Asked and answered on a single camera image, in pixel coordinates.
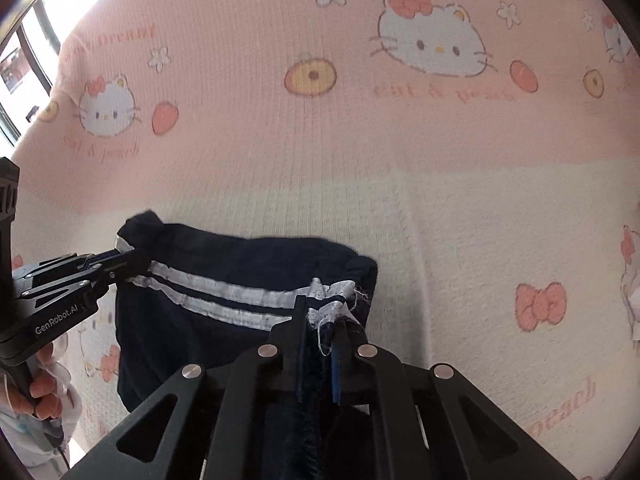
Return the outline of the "left hand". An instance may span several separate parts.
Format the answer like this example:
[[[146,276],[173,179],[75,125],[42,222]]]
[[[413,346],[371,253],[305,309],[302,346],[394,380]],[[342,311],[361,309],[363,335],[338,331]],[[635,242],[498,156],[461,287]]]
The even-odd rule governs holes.
[[[62,415],[62,399],[70,383],[70,373],[58,362],[58,345],[54,342],[39,350],[36,357],[37,374],[28,387],[32,401],[10,385],[8,376],[1,374],[1,411],[11,416],[57,419]]]

